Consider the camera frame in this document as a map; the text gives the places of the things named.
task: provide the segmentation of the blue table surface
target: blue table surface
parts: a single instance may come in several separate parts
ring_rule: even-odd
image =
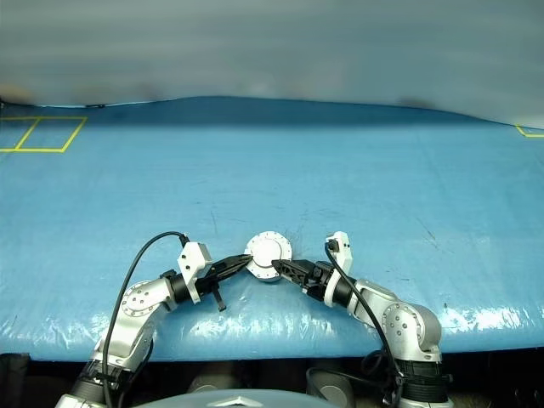
[[[20,143],[34,116],[44,117]],[[78,119],[81,131],[70,143]],[[215,259],[265,230],[324,260],[343,230],[352,275],[429,307],[444,352],[544,345],[544,138],[444,112],[195,98],[0,120],[0,352],[86,360],[128,265],[163,230]],[[176,266],[154,246],[133,281]],[[155,360],[335,357],[380,347],[372,329],[249,273],[183,304]]]

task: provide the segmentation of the gray wall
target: gray wall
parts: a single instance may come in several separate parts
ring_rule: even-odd
[[[544,127],[541,0],[2,0],[0,96],[427,106]]]

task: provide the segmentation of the white robotic arm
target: white robotic arm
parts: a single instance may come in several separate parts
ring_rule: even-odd
[[[336,232],[326,238],[326,247],[346,275],[353,258],[348,235]],[[375,327],[350,284],[330,263],[307,260],[272,261],[276,271],[303,288],[303,292],[332,307],[339,304],[355,319]],[[429,309],[402,301],[390,290],[368,280],[346,276],[362,295],[380,325],[394,358],[397,382],[401,386],[400,408],[452,408],[446,394],[449,377],[441,372],[439,350],[441,326]]]
[[[219,310],[225,309],[218,283],[244,268],[252,257],[236,255],[212,264],[204,244],[188,239],[182,243],[184,247],[178,258],[182,273],[176,274],[172,269],[156,280],[136,283],[125,291],[115,321],[111,323],[113,330],[106,350],[107,372],[103,370],[105,333],[71,393],[59,400],[57,408],[104,407],[106,381],[115,394],[125,389],[146,360],[157,325],[179,303],[189,299],[198,303],[202,295],[213,293]]]

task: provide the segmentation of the white circular object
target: white circular object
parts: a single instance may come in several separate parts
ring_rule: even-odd
[[[255,235],[246,245],[244,253],[253,255],[247,269],[261,281],[277,281],[280,279],[272,261],[275,259],[291,259],[291,242],[282,234],[274,231]]]

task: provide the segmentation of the white bracket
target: white bracket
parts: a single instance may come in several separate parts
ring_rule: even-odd
[[[326,237],[326,241],[338,242],[338,252],[331,252],[332,256],[337,260],[338,265],[342,270],[349,275],[351,264],[354,262],[351,256],[351,246],[349,245],[348,234],[342,231],[337,231],[332,235]]]
[[[212,263],[210,252],[207,251],[206,245],[200,242],[187,242],[183,251],[179,255],[178,265],[181,275],[184,277],[185,285],[189,290],[193,303],[201,301],[196,290],[196,277],[198,273]]]

